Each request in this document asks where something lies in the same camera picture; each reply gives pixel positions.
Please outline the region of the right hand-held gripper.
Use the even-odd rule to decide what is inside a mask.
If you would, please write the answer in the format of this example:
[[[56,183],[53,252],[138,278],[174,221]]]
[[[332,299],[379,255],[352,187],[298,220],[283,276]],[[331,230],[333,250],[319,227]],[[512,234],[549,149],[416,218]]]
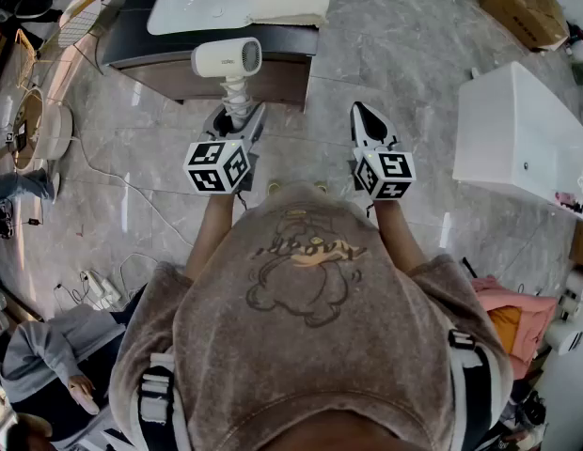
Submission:
[[[351,108],[351,128],[354,137],[371,139],[359,140],[353,150],[355,189],[372,201],[401,199],[417,175],[413,154],[401,149],[394,126],[381,113],[356,101]]]

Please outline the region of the white bathtub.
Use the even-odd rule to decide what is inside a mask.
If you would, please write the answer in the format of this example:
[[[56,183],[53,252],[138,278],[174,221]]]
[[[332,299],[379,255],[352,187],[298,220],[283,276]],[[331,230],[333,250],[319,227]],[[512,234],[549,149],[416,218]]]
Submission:
[[[583,126],[511,62],[461,85],[453,177],[583,221]]]

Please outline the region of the brown printed t-shirt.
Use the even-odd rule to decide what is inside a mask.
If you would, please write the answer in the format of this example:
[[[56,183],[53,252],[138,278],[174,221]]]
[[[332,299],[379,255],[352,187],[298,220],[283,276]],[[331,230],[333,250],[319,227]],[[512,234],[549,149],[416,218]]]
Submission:
[[[158,264],[111,375],[139,451],[471,451],[509,400],[460,266],[401,272],[376,215],[314,184],[232,216],[198,279],[184,270]]]

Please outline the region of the person's left forearm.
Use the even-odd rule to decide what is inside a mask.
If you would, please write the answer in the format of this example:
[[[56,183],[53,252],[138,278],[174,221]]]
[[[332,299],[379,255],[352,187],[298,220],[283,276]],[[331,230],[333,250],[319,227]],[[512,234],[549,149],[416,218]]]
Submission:
[[[196,281],[214,252],[230,232],[234,206],[233,194],[213,194],[204,211],[196,241],[187,259],[184,275]]]

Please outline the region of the white power strip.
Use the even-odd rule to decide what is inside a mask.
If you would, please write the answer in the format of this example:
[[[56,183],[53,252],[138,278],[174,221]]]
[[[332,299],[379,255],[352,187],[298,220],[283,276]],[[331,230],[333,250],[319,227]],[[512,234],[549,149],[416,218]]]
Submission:
[[[92,270],[83,271],[83,282],[87,284],[88,295],[96,310],[116,310],[121,294],[106,277]]]

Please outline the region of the large cardboard box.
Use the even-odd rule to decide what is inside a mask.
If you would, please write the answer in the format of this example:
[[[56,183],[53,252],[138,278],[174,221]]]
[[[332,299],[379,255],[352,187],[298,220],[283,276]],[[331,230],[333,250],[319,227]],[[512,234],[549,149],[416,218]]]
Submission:
[[[532,52],[555,51],[570,36],[557,0],[479,0],[479,3]]]

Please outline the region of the black vanity cabinet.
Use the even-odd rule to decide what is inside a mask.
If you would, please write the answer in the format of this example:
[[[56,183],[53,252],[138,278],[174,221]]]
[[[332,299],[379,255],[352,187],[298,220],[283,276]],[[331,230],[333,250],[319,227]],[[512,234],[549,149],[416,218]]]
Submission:
[[[252,24],[153,36],[147,22],[155,2],[125,0],[109,32],[104,65],[177,103],[218,100],[225,95],[220,80],[194,74],[192,51],[204,42],[254,37],[260,41],[263,62],[260,72],[247,81],[250,96],[256,101],[304,106],[311,60],[318,49],[316,27]]]

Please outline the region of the pink clothing pile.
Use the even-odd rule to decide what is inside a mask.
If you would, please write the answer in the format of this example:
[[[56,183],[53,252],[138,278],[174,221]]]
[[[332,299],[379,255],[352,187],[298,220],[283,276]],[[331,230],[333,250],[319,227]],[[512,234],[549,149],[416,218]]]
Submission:
[[[509,355],[513,377],[523,379],[555,316],[557,300],[504,288],[492,276],[474,278],[471,284]]]

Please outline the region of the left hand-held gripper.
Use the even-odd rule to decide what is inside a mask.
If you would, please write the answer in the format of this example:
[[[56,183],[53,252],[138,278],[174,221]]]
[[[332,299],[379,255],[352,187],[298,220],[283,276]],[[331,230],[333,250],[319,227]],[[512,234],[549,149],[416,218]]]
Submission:
[[[200,195],[237,194],[253,187],[259,156],[252,148],[260,139],[267,104],[258,103],[244,124],[243,135],[228,134],[228,115],[218,105],[204,122],[204,132],[187,149],[182,169]]]

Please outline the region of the cream white hair dryer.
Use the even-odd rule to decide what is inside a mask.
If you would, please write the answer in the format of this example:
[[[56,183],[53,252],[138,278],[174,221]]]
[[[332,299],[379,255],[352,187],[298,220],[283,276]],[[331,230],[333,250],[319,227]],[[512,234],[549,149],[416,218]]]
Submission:
[[[193,72],[202,78],[223,78],[222,103],[232,128],[240,130],[246,123],[251,99],[247,79],[260,71],[262,49],[255,38],[225,39],[206,42],[196,47],[191,56]]]

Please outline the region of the white sink basin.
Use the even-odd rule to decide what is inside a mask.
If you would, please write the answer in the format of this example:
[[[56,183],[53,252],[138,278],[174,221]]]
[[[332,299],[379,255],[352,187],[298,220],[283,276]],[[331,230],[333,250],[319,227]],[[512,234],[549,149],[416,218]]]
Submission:
[[[253,0],[156,0],[147,21],[153,36],[237,29],[251,24]]]

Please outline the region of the white small appliance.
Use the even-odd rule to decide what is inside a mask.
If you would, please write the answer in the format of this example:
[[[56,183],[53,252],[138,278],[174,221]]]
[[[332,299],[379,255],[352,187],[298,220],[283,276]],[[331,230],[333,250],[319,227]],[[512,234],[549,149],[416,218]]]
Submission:
[[[559,356],[575,350],[582,337],[582,330],[573,322],[561,319],[552,321],[544,334],[546,343]]]

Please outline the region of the person's right forearm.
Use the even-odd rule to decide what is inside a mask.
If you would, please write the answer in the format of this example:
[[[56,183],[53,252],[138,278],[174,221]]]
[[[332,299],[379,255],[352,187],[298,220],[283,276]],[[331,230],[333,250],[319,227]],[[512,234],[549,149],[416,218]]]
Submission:
[[[426,263],[427,259],[404,218],[399,202],[377,200],[373,208],[381,239],[394,266],[408,274]]]

